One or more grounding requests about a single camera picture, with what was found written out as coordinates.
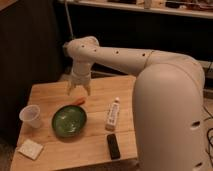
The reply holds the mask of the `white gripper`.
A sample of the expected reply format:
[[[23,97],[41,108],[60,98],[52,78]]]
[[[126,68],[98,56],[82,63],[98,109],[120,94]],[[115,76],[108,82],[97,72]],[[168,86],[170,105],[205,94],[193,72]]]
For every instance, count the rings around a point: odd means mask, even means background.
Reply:
[[[70,73],[70,84],[67,86],[67,95],[75,89],[76,86],[84,86],[88,96],[91,95],[91,64],[74,63]]]

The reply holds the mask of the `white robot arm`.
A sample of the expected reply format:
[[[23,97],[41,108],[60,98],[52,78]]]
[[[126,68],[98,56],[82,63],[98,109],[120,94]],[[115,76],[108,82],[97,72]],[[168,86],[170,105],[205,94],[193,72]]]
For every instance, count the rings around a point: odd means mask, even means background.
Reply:
[[[102,47],[93,36],[66,45],[71,86],[90,88],[95,63],[136,77],[132,111],[142,171],[207,171],[203,88],[194,58],[165,51]]]

